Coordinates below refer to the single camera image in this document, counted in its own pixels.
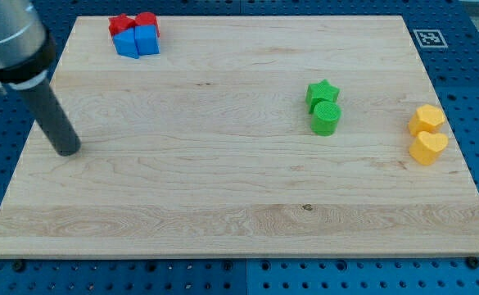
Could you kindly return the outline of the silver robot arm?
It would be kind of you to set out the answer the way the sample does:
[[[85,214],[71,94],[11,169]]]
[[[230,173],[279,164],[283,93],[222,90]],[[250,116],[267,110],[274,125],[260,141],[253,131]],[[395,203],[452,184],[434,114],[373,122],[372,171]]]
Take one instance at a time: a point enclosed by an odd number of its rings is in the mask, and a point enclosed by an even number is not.
[[[27,90],[47,78],[56,44],[30,0],[0,0],[0,93]]]

